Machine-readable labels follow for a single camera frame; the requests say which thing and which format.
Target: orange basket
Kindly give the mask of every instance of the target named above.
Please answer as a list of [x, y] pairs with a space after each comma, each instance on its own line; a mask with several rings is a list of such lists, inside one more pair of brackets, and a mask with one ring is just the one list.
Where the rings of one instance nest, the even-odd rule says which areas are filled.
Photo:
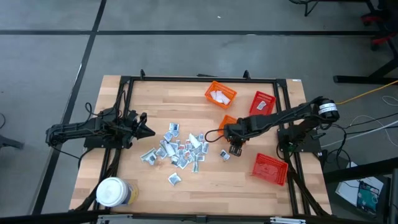
[[285, 185], [287, 163], [271, 156], [258, 153], [253, 167], [253, 175], [277, 185]]
[[[272, 109], [274, 109], [275, 100], [276, 100], [275, 97], [257, 91], [256, 94], [254, 95], [253, 102], [251, 103], [249, 115], [251, 116], [257, 114], [263, 114], [263, 115], [271, 114]], [[264, 101], [266, 103], [266, 106], [262, 110], [258, 110], [257, 106], [260, 104], [261, 101]]]
[[[211, 97], [210, 92], [211, 91], [218, 91], [218, 90], [221, 90], [223, 92], [223, 94], [226, 97], [228, 97], [228, 99], [230, 99], [230, 102], [227, 105], [225, 105], [224, 103], [219, 103], [219, 102], [213, 100], [213, 98]], [[227, 108], [229, 108], [231, 106], [232, 101], [235, 99], [236, 94], [237, 94], [236, 91], [228, 88], [227, 86], [224, 86], [221, 83], [213, 81], [211, 83], [211, 85], [209, 86], [209, 88], [207, 89], [207, 91], [205, 93], [205, 97], [207, 98], [208, 101], [213, 102], [216, 105], [218, 105], [218, 106], [220, 106], [220, 107], [222, 107], [224, 109], [227, 109]]]
[[[231, 117], [230, 115], [225, 115], [224, 116], [224, 120], [221, 122], [220, 126], [218, 127], [218, 129], [223, 129], [224, 125], [226, 124], [236, 124], [236, 121], [238, 119]], [[224, 131], [223, 130], [219, 130], [218, 134], [223, 135]]]

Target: chair leg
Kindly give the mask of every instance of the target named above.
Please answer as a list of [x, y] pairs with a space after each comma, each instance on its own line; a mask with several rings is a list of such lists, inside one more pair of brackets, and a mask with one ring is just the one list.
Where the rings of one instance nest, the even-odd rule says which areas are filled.
[[371, 38], [371, 50], [375, 51], [379, 46], [397, 35], [396, 32], [383, 32]]
[[24, 147], [24, 143], [0, 135], [0, 147], [5, 147], [5, 146], [11, 146], [17, 149], [22, 149]]
[[385, 22], [390, 18], [390, 12], [387, 10], [376, 10], [361, 16], [364, 26], [369, 26], [373, 22]]

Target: small packet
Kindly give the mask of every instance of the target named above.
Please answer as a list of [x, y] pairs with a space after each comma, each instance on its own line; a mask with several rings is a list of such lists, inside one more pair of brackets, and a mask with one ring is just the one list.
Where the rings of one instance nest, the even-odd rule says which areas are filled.
[[160, 147], [156, 152], [156, 155], [160, 156], [161, 159], [164, 159], [167, 156], [167, 152], [164, 148]]
[[210, 96], [212, 97], [213, 100], [216, 100], [216, 97], [217, 97], [216, 91], [211, 91]]
[[198, 147], [197, 149], [193, 150], [191, 154], [193, 154], [194, 156], [201, 154], [201, 148]]
[[198, 161], [193, 163], [192, 172], [199, 172]]
[[197, 161], [204, 162], [205, 156], [197, 156]]
[[188, 151], [187, 153], [185, 153], [185, 157], [186, 157], [188, 163], [193, 162], [193, 156], [191, 155], [191, 152], [190, 152], [190, 151]]
[[171, 160], [172, 160], [172, 164], [175, 165], [176, 167], [178, 167], [179, 158], [177, 156], [172, 156]]
[[179, 131], [180, 125], [177, 123], [170, 123], [169, 130], [170, 131]]
[[164, 134], [164, 139], [166, 139], [167, 142], [170, 142], [171, 139], [173, 138], [173, 134], [170, 132], [167, 132], [166, 134]]
[[165, 145], [159, 144], [159, 147], [161, 147], [161, 148], [166, 152], [166, 154], [169, 155], [169, 154], [167, 153], [167, 150], [166, 150], [166, 146], [165, 146]]
[[184, 155], [185, 155], [184, 150], [178, 150], [177, 155], [178, 155], [179, 158], [184, 158]]
[[266, 106], [266, 102], [261, 101], [261, 102], [259, 103], [259, 105], [257, 106], [257, 110], [262, 110], [265, 106]]
[[185, 160], [184, 157], [180, 157], [180, 159], [178, 160], [177, 164], [178, 164], [178, 166], [179, 166], [181, 169], [184, 169], [184, 168], [186, 168], [186, 166], [188, 165], [188, 161]]
[[221, 96], [221, 100], [225, 105], [228, 105], [228, 103], [231, 101], [228, 97], [226, 97], [224, 94]]
[[202, 143], [201, 152], [207, 154], [208, 151], [209, 151], [209, 143], [208, 142]]
[[152, 153], [154, 153], [155, 151], [156, 151], [156, 149], [155, 149], [155, 148], [152, 148], [152, 149], [149, 150], [147, 153], [145, 153], [144, 155], [140, 156], [141, 161], [144, 162], [145, 160], [147, 160], [148, 157], [149, 157]]
[[203, 135], [203, 133], [200, 133], [200, 134], [198, 135], [198, 141], [202, 142], [202, 141], [204, 141], [204, 140], [205, 140], [205, 136]]
[[170, 175], [170, 177], [169, 177], [169, 182], [170, 182], [170, 184], [172, 184], [173, 186], [174, 186], [176, 183], [180, 182], [180, 181], [181, 181], [181, 178], [177, 175], [177, 173], [174, 173], [174, 174]]
[[200, 146], [199, 141], [194, 137], [192, 133], [189, 134], [189, 140], [191, 141], [191, 144], [194, 148], [197, 148]]
[[177, 152], [178, 144], [174, 142], [170, 142], [169, 144], [173, 147], [174, 152]]
[[178, 135], [180, 134], [179, 131], [170, 131], [170, 133], [172, 133], [172, 135], [173, 135], [175, 138], [177, 138]]
[[174, 156], [175, 155], [175, 151], [173, 149], [173, 147], [170, 144], [166, 144], [165, 145], [166, 148], [166, 152], [169, 156]]
[[223, 94], [222, 91], [220, 91], [220, 90], [216, 91], [216, 101], [219, 103], [224, 103], [223, 99], [222, 99], [222, 94]]
[[155, 156], [155, 153], [153, 153], [153, 152], [146, 159], [146, 161], [152, 166], [155, 164], [155, 160], [156, 160], [156, 156]]
[[185, 140], [185, 148], [188, 150], [192, 150], [192, 144], [189, 139]]
[[224, 161], [230, 157], [230, 155], [224, 149], [221, 150], [220, 156], [224, 159]]

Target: table leg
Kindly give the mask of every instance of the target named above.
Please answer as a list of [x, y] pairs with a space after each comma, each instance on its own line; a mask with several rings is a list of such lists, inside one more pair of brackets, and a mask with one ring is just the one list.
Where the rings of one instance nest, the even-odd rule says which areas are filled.
[[389, 72], [393, 71], [398, 67], [398, 59], [392, 59], [387, 62], [381, 68], [377, 69], [368, 77], [357, 77], [357, 76], [343, 76], [335, 75], [333, 81], [335, 83], [357, 83], [357, 84], [380, 84], [386, 85], [392, 83], [398, 79], [396, 78], [383, 78]]

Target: white cable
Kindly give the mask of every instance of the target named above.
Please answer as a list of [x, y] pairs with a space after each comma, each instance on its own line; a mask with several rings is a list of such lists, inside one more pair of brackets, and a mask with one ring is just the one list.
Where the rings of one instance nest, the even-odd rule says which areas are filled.
[[[375, 130], [368, 131], [368, 132], [365, 132], [365, 133], [362, 133], [362, 134], [357, 134], [357, 135], [355, 135], [355, 136], [353, 136], [353, 137], [349, 137], [349, 138], [346, 139], [346, 141], [348, 141], [348, 140], [350, 140], [350, 139], [357, 138], [357, 137], [364, 136], [365, 134], [370, 134], [370, 133], [373, 133], [373, 132], [375, 132], [375, 131], [382, 130], [382, 129], [384, 129], [384, 128], [386, 128], [386, 127], [389, 127], [389, 126], [392, 126], [392, 125], [394, 125], [394, 124], [396, 124], [396, 123], [398, 123], [398, 120], [397, 120], [397, 121], [394, 121], [393, 123], [387, 124], [387, 125], [385, 125], [385, 126], [383, 126], [383, 127], [377, 128], [377, 129], [375, 129]], [[339, 142], [342, 142], [342, 141], [343, 141], [343, 140], [335, 141], [335, 142], [332, 142], [332, 143], [330, 143], [330, 144], [327, 144], [327, 145], [324, 145], [324, 146], [321, 146], [321, 147], [331, 146], [331, 145], [334, 145], [334, 144], [339, 143]]]
[[[355, 121], [357, 118], [360, 118], [360, 117], [370, 118], [370, 119], [372, 119], [372, 120], [374, 120], [374, 121], [377, 121], [382, 127], [384, 126], [380, 121], [376, 120], [375, 118], [372, 118], [371, 116], [367, 116], [367, 115], [359, 115], [359, 116], [357, 116], [356, 118], [354, 118], [354, 120], [351, 122], [351, 124], [349, 124], [349, 126], [353, 125], [354, 121]], [[384, 130], [386, 131], [387, 138], [388, 138], [388, 140], [390, 140], [391, 144], [393, 144], [393, 145], [395, 145], [395, 146], [398, 147], [398, 144], [395, 144], [395, 143], [392, 142], [392, 140], [391, 140], [391, 138], [390, 138], [390, 135], [388, 134], [387, 129], [384, 129]]]
[[395, 105], [395, 104], [392, 104], [392, 103], [387, 102], [387, 100], [385, 100], [384, 98], [390, 98], [390, 99], [393, 99], [393, 100], [395, 100], [395, 101], [398, 102], [398, 100], [395, 99], [394, 97], [392, 97], [392, 96], [382, 96], [381, 99], [382, 99], [385, 103], [387, 103], [388, 105], [390, 105], [390, 106], [398, 106], [398, 105]]

